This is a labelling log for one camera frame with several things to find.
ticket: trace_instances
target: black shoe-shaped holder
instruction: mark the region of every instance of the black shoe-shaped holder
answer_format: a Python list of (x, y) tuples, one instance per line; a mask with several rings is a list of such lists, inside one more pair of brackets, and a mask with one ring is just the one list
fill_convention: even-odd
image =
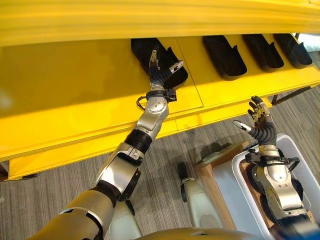
[(247, 72), (237, 46), (230, 46), (223, 35), (203, 36), (203, 44), (220, 76), (226, 80), (235, 80)]
[(289, 33), (274, 34), (274, 38), (280, 45), (280, 48), (289, 59), (290, 63), (296, 69), (303, 69), (312, 64), (312, 59), (309, 56), (304, 43), (297, 43), (295, 38)]
[(243, 39), (260, 68), (271, 73), (284, 66), (275, 43), (269, 44), (262, 34), (244, 34)]
[[(153, 50), (157, 51), (160, 68), (168, 69), (179, 61), (171, 47), (166, 50), (157, 38), (133, 38), (131, 39), (131, 51), (138, 58), (146, 74), (149, 74), (149, 60)], [(184, 84), (187, 78), (188, 73), (182, 67), (167, 79), (163, 87), (165, 89), (176, 89)]]

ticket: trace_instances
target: white container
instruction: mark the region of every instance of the white container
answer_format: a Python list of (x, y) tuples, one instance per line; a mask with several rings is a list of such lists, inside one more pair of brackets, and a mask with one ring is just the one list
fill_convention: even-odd
[[(276, 146), (282, 150), (286, 158), (298, 157), (300, 159), (300, 163), (291, 172), (291, 175), (302, 184), (304, 190), (302, 201), (305, 208), (311, 210), (314, 219), (320, 222), (320, 187), (316, 178), (289, 136), (278, 134)], [(237, 230), (263, 236), (264, 239), (274, 239), (240, 171), (240, 162), (245, 159), (247, 153), (248, 151), (244, 151), (236, 155), (232, 161), (214, 167), (212, 175), (219, 186)]]

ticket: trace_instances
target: robot finger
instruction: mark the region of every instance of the robot finger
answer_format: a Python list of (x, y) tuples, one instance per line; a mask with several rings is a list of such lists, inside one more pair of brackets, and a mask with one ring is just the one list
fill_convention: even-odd
[(260, 97), (258, 97), (258, 96), (252, 96), (252, 97), (251, 97), (251, 100), (252, 100), (255, 104), (257, 104), (257, 106), (258, 106), (258, 104), (264, 102), (264, 101), (262, 101), (262, 99), (261, 99)]
[(252, 101), (249, 102), (249, 105), (250, 105), (250, 107), (252, 107), (252, 109), (255, 113), (258, 113), (259, 109), (258, 109), (257, 105), (255, 105)]
[(149, 60), (149, 69), (153, 67), (158, 67), (158, 59), (157, 59), (157, 50), (152, 50), (150, 60)]
[(248, 114), (252, 117), (253, 120), (255, 119), (254, 115), (256, 115), (256, 113), (253, 112), (251, 109), (248, 110)]
[(233, 124), (235, 126), (237, 126), (238, 128), (246, 131), (247, 133), (249, 133), (251, 131), (251, 129), (253, 128), (253, 127), (251, 127), (251, 126), (249, 126), (249, 125), (247, 125), (247, 124), (245, 124), (245, 123), (243, 123), (241, 121), (238, 121), (238, 120), (233, 120), (232, 122), (233, 122)]
[(169, 70), (172, 74), (174, 74), (176, 71), (178, 71), (180, 68), (184, 66), (184, 61), (179, 61), (173, 64), (171, 67), (169, 67)]

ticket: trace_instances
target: robotic hand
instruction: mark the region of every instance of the robotic hand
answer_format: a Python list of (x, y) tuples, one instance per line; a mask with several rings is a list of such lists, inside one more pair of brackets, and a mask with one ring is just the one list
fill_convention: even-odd
[(104, 239), (117, 202), (128, 199), (138, 183), (141, 174), (138, 167), (169, 114), (168, 102), (177, 100), (175, 91), (164, 89), (164, 83), (183, 65), (183, 61), (179, 61), (169, 69), (160, 69), (157, 51), (152, 51), (149, 61), (151, 91), (141, 97), (146, 98), (147, 103), (137, 124), (106, 160), (95, 187), (76, 197), (31, 240)]
[(253, 111), (249, 109), (248, 113), (254, 120), (254, 127), (233, 121), (258, 141), (259, 153), (250, 149), (245, 156), (247, 162), (256, 164), (249, 174), (252, 174), (259, 192), (266, 196), (267, 206), (273, 219), (281, 226), (282, 234), (303, 236), (310, 231), (318, 231), (318, 226), (310, 222), (302, 198), (292, 184), (291, 170), (298, 165), (299, 159), (280, 156), (276, 147), (276, 128), (268, 107), (258, 96), (251, 100), (253, 102), (249, 105)]

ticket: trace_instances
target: yellow panel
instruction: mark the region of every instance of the yellow panel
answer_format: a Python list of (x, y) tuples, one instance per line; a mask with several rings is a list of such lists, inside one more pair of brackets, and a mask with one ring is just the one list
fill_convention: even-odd
[[(267, 98), (263, 100), (268, 107), (271, 107), (271, 103)], [(176, 120), (165, 121), (158, 138), (246, 114), (248, 107), (248, 102), (245, 102), (224, 108), (207, 110)], [(10, 161), (9, 179), (20, 178), (25, 175), (109, 153), (113, 151), (119, 143), (123, 142), (129, 132), (130, 131), (123, 131), (109, 136), (15, 158)]]
[[(266, 103), (266, 105), (269, 108), (272, 107), (272, 104), (270, 103), (268, 98), (263, 98), (262, 100)], [(227, 107), (208, 109), (205, 111), (194, 113), (192, 115), (180, 117), (175, 121), (178, 130), (185, 131), (187, 129), (197, 128), (205, 124), (211, 124), (246, 114), (248, 109), (249, 105), (248, 101), (246, 101), (243, 103), (237, 103), (236, 107), (234, 105), (231, 105)]]
[[(176, 39), (160, 40), (183, 59)], [(0, 57), (0, 161), (130, 129), (150, 89), (129, 39), (11, 46)], [(202, 106), (191, 77), (177, 97), (171, 113)]]
[[(16, 179), (32, 173), (112, 152), (126, 139), (130, 131), (131, 129), (113, 133), (98, 139), (71, 144), (10, 160), (9, 179)], [(163, 137), (176, 131), (177, 126), (175, 120), (167, 120), (162, 124), (158, 136)]]
[(319, 12), (319, 5), (308, 0), (1, 0), (0, 46), (116, 38), (318, 33)]
[[(264, 34), (264, 36), (269, 43), (274, 42), (272, 34)], [(284, 67), (275, 72), (266, 73), (255, 62), (241, 35), (227, 35), (226, 38), (231, 46), (237, 45), (247, 66), (247, 73), (233, 81), (223, 80), (219, 76), (206, 52), (202, 37), (177, 38), (205, 107), (220, 107), (245, 101), (253, 95), (263, 97), (320, 82), (320, 71), (315, 65), (295, 69), (277, 44), (276, 48), (283, 59)]]

